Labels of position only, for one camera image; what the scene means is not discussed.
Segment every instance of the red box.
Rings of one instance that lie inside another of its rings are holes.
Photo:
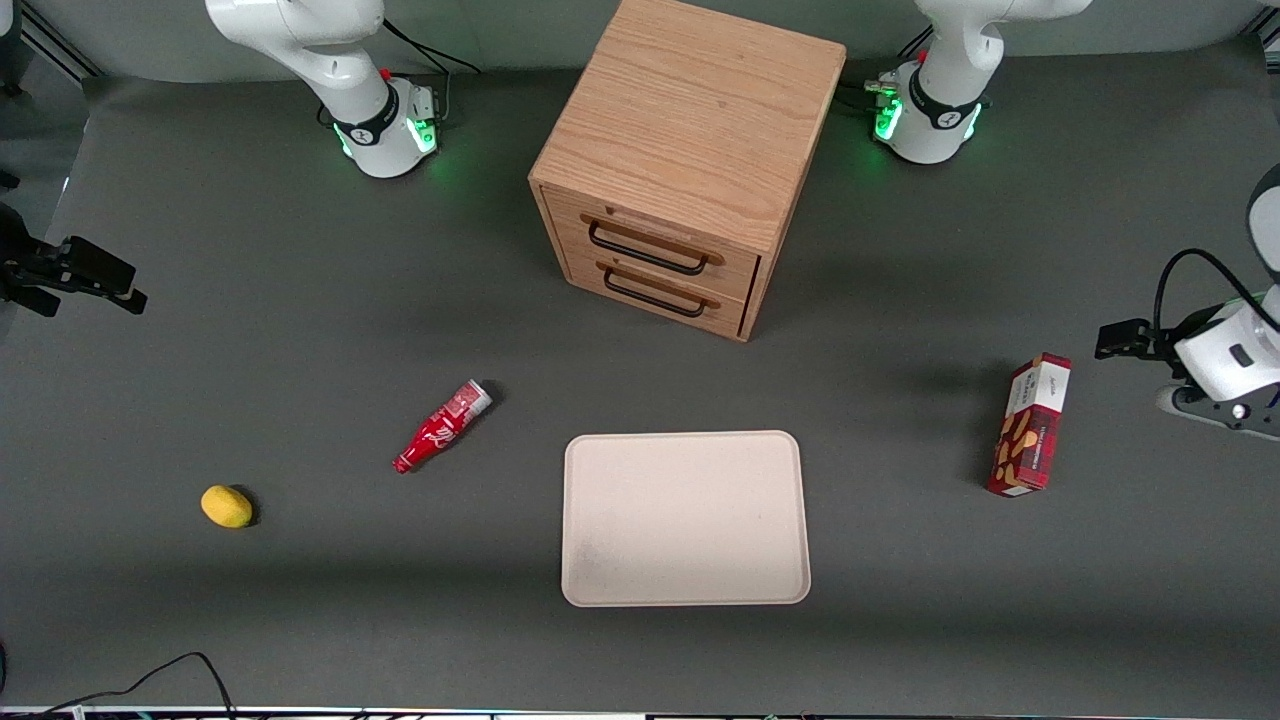
[[[1041,354],[1014,373],[987,489],[1018,497],[1048,484],[1071,361]]]

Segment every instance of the red bottle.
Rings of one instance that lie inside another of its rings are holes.
[[[463,428],[471,424],[493,398],[475,380],[458,388],[439,410],[422,423],[422,427],[413,433],[413,442],[408,443],[404,452],[401,452],[392,466],[397,473],[408,473],[415,465],[444,450],[453,438],[462,434]]]

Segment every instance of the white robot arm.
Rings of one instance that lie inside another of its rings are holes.
[[[1169,364],[1179,380],[1160,391],[1160,409],[1267,439],[1280,439],[1280,165],[1258,181],[1249,199],[1248,228],[1271,275],[1253,296],[1216,258],[1184,250],[1165,266],[1157,310],[1174,265],[1189,255],[1212,263],[1235,287],[1238,300],[1193,313],[1172,329],[1143,319],[1105,325],[1094,357],[1138,357]]]
[[[913,163],[956,154],[973,135],[979,99],[1005,56],[995,23],[1078,14],[1092,0],[915,0],[933,23],[927,59],[909,60],[867,83],[881,92],[873,137]]]
[[[334,119],[343,150],[365,173],[394,177],[436,147],[429,88],[384,78],[355,46],[383,24],[383,0],[205,0],[232,42],[298,74]]]

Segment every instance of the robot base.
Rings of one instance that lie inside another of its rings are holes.
[[[1170,384],[1156,393],[1156,407],[1170,415],[1280,441],[1280,388],[1267,386],[1225,402],[1213,402],[1197,388]]]
[[[915,105],[909,92],[904,91],[919,67],[920,64],[913,60],[879,76],[882,86],[897,90],[888,99],[888,104],[876,115],[872,137],[888,145],[904,160],[920,165],[936,165],[950,160],[960,150],[960,146],[973,136],[974,123],[978,120],[982,105],[978,105],[966,118],[955,113],[959,118],[955,127],[934,128],[924,110]]]
[[[388,81],[399,95],[399,111],[375,145],[348,142],[334,127],[342,151],[356,161],[367,176],[393,178],[402,176],[436,149],[435,97],[431,88],[417,87],[403,78]]]

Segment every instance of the wooden cabinet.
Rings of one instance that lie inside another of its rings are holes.
[[[745,341],[845,49],[622,0],[529,174],[566,279]]]

